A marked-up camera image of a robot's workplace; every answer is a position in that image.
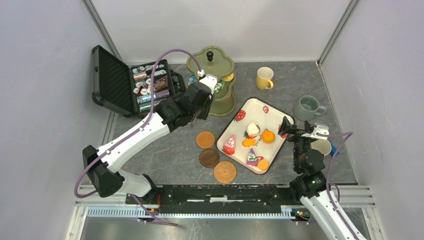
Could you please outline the blue glazed donut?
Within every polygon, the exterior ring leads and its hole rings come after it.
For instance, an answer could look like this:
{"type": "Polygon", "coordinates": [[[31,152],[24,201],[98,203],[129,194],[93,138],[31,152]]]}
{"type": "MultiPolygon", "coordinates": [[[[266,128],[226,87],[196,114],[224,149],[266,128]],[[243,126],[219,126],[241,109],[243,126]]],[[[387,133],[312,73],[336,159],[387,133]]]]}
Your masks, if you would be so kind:
{"type": "Polygon", "coordinates": [[[192,75],[191,77],[188,78],[187,85],[190,86],[191,84],[195,83],[196,81],[197,81],[197,78],[194,75],[192,75]]]}

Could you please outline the green triangular cake slice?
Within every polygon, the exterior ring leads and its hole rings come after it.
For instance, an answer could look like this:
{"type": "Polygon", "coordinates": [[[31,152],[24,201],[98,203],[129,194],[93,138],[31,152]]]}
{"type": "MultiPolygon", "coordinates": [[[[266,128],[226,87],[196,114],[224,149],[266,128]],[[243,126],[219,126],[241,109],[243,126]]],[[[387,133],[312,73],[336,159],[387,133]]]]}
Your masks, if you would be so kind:
{"type": "Polygon", "coordinates": [[[213,92],[213,95],[214,95],[214,97],[215,97],[215,98],[216,98],[216,97],[218,97],[218,95],[219,95],[219,94],[220,94],[220,92],[222,91],[222,89],[223,89],[224,85],[225,85],[225,82],[224,82],[224,81],[219,81],[219,82],[215,85],[215,87],[214,87],[214,92],[213,92]]]}

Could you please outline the metal serving tongs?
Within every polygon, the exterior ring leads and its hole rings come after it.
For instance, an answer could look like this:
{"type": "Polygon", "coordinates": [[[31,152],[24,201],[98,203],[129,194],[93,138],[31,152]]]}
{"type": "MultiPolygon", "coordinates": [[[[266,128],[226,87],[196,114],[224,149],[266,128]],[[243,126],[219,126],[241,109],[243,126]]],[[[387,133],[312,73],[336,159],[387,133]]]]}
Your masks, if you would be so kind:
{"type": "Polygon", "coordinates": [[[196,112],[196,113],[194,114],[194,116],[193,116],[193,118],[192,118],[192,121],[191,121],[191,123],[190,123],[190,128],[191,128],[191,129],[193,129],[193,128],[196,126],[196,124],[197,124],[197,122],[198,122],[198,120],[199,120],[199,115],[200,115],[200,112],[196,112]]]}

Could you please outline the yellow glazed donut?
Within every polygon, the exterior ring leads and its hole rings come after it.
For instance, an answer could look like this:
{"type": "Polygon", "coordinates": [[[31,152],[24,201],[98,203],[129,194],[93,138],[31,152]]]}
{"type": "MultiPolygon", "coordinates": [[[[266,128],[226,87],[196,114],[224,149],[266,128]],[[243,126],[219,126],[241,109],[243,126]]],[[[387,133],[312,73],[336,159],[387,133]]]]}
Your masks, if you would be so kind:
{"type": "Polygon", "coordinates": [[[223,77],[221,80],[224,82],[229,82],[234,78],[234,73],[232,72],[230,75],[223,77]]]}

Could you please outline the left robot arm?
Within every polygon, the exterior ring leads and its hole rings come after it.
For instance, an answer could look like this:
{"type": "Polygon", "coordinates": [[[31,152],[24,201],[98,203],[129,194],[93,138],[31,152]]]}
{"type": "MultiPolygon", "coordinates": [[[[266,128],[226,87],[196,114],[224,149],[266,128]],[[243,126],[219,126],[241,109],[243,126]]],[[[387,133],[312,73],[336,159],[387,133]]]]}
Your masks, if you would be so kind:
{"type": "Polygon", "coordinates": [[[185,92],[162,100],[130,130],[98,148],[92,145],[82,150],[84,174],[88,176],[101,198],[116,192],[133,194],[145,204],[153,203],[157,190],[144,175],[122,170],[135,154],[155,140],[198,119],[206,120],[215,96],[218,81],[210,75],[194,82],[185,92]]]}

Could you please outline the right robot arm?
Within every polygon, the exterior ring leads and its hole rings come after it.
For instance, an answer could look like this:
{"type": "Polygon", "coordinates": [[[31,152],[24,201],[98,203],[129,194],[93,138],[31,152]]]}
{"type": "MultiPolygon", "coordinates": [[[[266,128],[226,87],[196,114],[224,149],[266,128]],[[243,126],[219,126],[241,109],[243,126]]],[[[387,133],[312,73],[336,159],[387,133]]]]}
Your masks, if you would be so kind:
{"type": "Polygon", "coordinates": [[[332,137],[328,126],[311,125],[308,121],[304,126],[300,129],[284,117],[278,130],[279,135],[286,135],[286,140],[293,143],[293,170],[298,174],[289,183],[289,199],[302,204],[312,214],[328,239],[365,239],[341,207],[340,193],[332,191],[329,176],[323,174],[324,154],[311,147],[317,140],[332,137]]]}

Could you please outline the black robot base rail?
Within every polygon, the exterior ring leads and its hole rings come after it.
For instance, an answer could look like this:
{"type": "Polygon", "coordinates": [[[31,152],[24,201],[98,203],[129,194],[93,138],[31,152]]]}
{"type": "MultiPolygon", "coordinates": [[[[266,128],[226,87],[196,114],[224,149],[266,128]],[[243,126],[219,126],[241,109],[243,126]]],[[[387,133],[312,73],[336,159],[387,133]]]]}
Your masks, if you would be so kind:
{"type": "Polygon", "coordinates": [[[276,214],[299,206],[293,190],[278,184],[164,184],[140,202],[161,214],[276,214]]]}

